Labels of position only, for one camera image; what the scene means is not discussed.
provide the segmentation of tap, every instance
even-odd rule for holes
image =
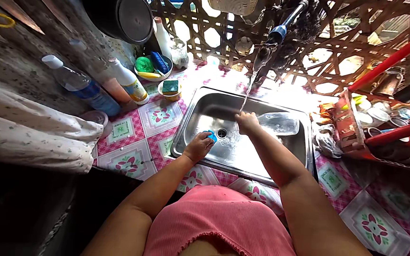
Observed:
[[[254,59],[253,72],[259,72],[259,70],[267,64],[278,46],[282,44],[282,41],[284,41],[289,25],[292,24],[295,18],[307,7],[308,0],[301,0],[287,19],[281,25],[276,26],[271,30],[265,43],[261,45],[254,45],[254,48],[259,48],[259,51]]]

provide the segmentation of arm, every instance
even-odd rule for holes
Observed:
[[[305,166],[265,132],[254,113],[235,119],[278,185],[297,255],[371,255],[346,227]]]
[[[183,155],[145,180],[102,224],[83,256],[142,255],[152,220],[162,210],[185,174],[210,151],[211,133],[199,133]]]

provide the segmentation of green scouring pad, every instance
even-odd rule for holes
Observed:
[[[137,60],[135,60],[135,69],[137,69],[138,72],[154,72],[153,64],[147,57],[138,57]]]
[[[175,95],[178,93],[178,80],[166,80],[162,85],[163,95]]]

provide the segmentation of pink tablecloth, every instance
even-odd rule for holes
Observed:
[[[150,94],[149,103],[111,119],[113,133],[94,149],[95,166],[146,180],[172,161],[168,155],[174,134],[199,86],[242,93],[249,81],[243,73],[203,63],[191,64],[171,77],[181,81],[182,99],[167,102],[157,92],[158,83],[142,82]],[[315,111],[318,100],[327,100],[301,87],[279,85],[269,79],[253,96],[305,112]],[[374,177],[359,184],[341,160],[316,154],[316,166],[319,183],[330,202],[367,248],[390,256],[410,255],[410,196]],[[232,188],[283,215],[279,190],[203,165],[194,166],[177,190],[187,192],[201,185]]]

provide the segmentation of blue sponge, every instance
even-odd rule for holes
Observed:
[[[204,131],[204,132],[209,132],[209,133],[211,133],[210,135],[208,135],[208,137],[211,138],[211,139],[213,139],[214,143],[216,143],[216,141],[218,141],[218,138],[216,138],[216,135],[214,134],[213,131],[208,130],[208,131]]]

